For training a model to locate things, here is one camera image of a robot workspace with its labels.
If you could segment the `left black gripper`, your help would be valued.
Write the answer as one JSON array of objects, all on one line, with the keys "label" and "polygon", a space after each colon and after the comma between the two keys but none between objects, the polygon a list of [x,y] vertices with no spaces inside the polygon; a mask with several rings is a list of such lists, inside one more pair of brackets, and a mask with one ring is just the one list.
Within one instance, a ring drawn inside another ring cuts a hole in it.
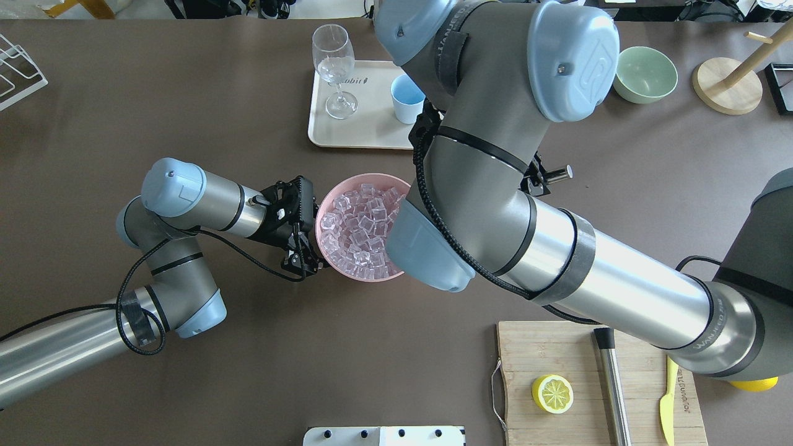
[{"label": "left black gripper", "polygon": [[264,216],[247,239],[285,250],[281,269],[309,277],[326,268],[326,259],[308,240],[318,211],[313,183],[308,178],[297,176],[294,180],[277,181],[260,190],[250,203],[264,211]]}]

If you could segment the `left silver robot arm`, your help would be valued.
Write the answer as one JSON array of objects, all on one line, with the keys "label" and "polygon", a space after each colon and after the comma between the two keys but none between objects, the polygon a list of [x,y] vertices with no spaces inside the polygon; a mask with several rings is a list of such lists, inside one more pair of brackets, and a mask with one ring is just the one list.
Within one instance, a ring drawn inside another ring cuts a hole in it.
[{"label": "left silver robot arm", "polygon": [[323,261],[309,233],[319,207],[304,176],[254,190],[167,157],[116,218],[122,240],[142,252],[115,299],[63,310],[2,337],[2,408],[124,351],[161,352],[166,334],[204,333],[227,316],[198,243],[227,234],[284,250],[278,276],[301,282]]}]

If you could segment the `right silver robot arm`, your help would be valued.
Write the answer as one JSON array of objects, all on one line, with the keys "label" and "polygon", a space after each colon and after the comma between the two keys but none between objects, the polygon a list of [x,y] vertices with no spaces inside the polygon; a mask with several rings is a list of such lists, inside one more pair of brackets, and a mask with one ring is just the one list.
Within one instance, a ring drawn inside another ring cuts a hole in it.
[{"label": "right silver robot arm", "polygon": [[541,201],[552,123],[591,115],[611,88],[620,38],[595,7],[385,1],[377,39],[425,94],[409,133],[416,179],[389,259],[439,290],[476,274],[579,323],[603,323],[695,374],[791,373],[791,169],[767,182],[714,279],[687,276]]}]

